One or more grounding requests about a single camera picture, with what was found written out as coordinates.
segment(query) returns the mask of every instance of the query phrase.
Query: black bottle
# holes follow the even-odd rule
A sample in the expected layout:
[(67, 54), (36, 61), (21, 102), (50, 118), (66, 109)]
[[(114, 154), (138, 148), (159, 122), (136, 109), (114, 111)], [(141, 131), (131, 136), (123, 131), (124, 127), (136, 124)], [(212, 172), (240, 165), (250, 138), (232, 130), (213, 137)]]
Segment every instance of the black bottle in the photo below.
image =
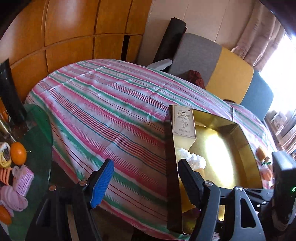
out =
[(9, 59), (0, 64), (0, 98), (14, 124), (19, 125), (25, 121), (27, 112), (17, 95)]

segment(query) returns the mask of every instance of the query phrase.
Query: metal screw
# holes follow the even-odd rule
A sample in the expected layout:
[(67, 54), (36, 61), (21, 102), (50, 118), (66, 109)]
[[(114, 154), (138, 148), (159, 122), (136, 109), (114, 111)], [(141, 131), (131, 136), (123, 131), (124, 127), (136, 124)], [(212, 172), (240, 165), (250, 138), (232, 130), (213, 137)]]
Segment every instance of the metal screw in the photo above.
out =
[(81, 180), (80, 182), (79, 182), (79, 185), (80, 186), (86, 186), (87, 185), (87, 180)]
[(56, 185), (53, 185), (53, 186), (50, 186), (49, 187), (49, 190), (52, 191), (52, 192), (55, 191), (56, 189), (57, 189), (57, 186)]
[(213, 183), (211, 181), (205, 181), (205, 185), (210, 187), (210, 186), (213, 186)]
[(242, 189), (242, 187), (235, 187), (235, 190), (242, 191), (243, 189)]

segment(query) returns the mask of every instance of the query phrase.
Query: blue gripper pad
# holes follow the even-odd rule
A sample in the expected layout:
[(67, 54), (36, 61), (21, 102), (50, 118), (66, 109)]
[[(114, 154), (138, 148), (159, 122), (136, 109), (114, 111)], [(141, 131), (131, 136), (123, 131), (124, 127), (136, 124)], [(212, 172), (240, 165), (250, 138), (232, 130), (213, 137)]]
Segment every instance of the blue gripper pad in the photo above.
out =
[(106, 159), (101, 168), (89, 177), (89, 188), (92, 189), (91, 208), (101, 203), (114, 172), (114, 162)]

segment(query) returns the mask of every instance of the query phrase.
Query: striped tablecloth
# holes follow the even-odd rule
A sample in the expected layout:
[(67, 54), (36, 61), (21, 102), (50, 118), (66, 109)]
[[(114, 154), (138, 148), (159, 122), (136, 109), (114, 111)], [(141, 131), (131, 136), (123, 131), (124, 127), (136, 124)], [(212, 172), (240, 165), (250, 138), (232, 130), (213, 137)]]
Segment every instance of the striped tablecloth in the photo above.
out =
[(258, 146), (276, 151), (264, 125), (244, 107), (170, 74), (118, 60), (60, 68), (33, 88), (26, 103), (48, 114), (53, 158), (75, 182), (113, 159), (115, 172), (102, 208), (161, 239), (188, 239), (166, 227), (163, 120), (170, 104), (232, 120), (254, 152)]

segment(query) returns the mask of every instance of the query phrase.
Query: gold box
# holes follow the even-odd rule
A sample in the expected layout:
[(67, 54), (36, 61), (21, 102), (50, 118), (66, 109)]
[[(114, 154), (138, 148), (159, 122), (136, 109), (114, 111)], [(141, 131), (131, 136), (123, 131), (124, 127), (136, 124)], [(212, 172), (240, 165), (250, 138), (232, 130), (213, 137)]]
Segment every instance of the gold box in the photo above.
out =
[[(175, 148), (182, 144), (174, 142), (172, 110), (173, 105), (170, 105), (165, 118), (168, 229), (180, 234), (191, 234), (197, 211), (192, 209), (194, 206), (178, 176)], [(192, 111), (196, 141), (188, 151), (205, 158), (206, 167), (199, 170), (204, 180), (229, 189), (236, 185), (262, 188), (256, 159), (240, 126), (213, 114), (195, 109)], [(220, 206), (219, 220), (224, 218), (224, 208)]]

